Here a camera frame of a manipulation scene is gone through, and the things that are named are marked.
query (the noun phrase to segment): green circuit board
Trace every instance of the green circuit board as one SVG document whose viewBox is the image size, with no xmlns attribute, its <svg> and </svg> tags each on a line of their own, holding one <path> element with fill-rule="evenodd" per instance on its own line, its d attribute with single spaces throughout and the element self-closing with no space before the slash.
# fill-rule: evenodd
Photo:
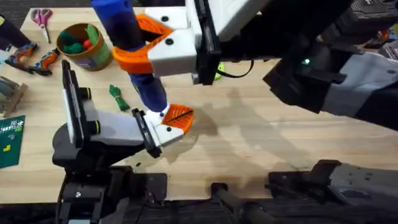
<svg viewBox="0 0 398 224">
<path fill-rule="evenodd" d="M 0 168 L 18 165 L 25 116 L 0 121 Z"/>
</svg>

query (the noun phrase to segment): wire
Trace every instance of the wire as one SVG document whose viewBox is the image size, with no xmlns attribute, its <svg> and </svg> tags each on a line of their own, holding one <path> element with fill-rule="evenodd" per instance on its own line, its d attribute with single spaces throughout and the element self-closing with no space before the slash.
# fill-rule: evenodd
<svg viewBox="0 0 398 224">
<path fill-rule="evenodd" d="M 220 75 L 222 75 L 224 77 L 228 77 L 228 78 L 242 78 L 250 73 L 250 71 L 253 69 L 253 66 L 254 66 L 254 60 L 251 60 L 249 71 L 243 75 L 231 75 L 231 74 L 228 74 L 228 73 L 220 71 L 220 70 L 217 70 L 217 73 L 219 73 Z"/>
<path fill-rule="evenodd" d="M 59 215 L 60 215 L 60 210 L 61 210 L 61 197 L 62 197 L 63 189 L 65 188 L 66 183 L 67 183 L 67 174 L 65 174 L 65 176 L 63 177 L 60 193 L 59 193 L 58 199 L 57 199 L 57 207 L 55 209 L 55 224 L 58 224 L 58 221 L 59 221 Z"/>
<path fill-rule="evenodd" d="M 136 222 L 134 224 L 138 224 L 138 221 L 141 218 L 142 213 L 144 213 L 144 208 L 145 208 L 145 206 L 141 206 L 141 209 L 139 210 L 139 213 L 136 218 Z"/>
</svg>

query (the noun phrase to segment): blue object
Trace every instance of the blue object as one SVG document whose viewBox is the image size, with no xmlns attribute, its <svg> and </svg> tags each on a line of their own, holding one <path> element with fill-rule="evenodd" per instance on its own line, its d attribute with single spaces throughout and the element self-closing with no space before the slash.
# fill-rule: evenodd
<svg viewBox="0 0 398 224">
<path fill-rule="evenodd" d="M 145 46 L 145 40 L 129 0 L 92 0 L 95 13 L 114 46 L 133 52 Z M 151 111 L 161 112 L 167 106 L 167 95 L 153 74 L 129 74 L 142 102 Z"/>
</svg>

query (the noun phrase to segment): screw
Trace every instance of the screw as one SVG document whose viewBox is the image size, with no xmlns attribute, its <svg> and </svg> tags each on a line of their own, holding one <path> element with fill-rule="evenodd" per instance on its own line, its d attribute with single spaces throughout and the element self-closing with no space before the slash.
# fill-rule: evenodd
<svg viewBox="0 0 398 224">
<path fill-rule="evenodd" d="M 173 45 L 174 44 L 174 40 L 171 39 L 171 38 L 167 38 L 165 42 L 166 42 L 167 45 Z"/>
</svg>

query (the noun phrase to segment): green light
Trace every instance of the green light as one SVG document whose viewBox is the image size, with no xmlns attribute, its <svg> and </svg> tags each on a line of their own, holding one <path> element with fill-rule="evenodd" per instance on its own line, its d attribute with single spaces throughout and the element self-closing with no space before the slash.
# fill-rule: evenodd
<svg viewBox="0 0 398 224">
<path fill-rule="evenodd" d="M 302 64 L 303 65 L 308 65 L 309 63 L 310 63 L 311 61 L 310 61 L 310 59 L 305 59 L 303 62 L 302 62 Z"/>
</svg>

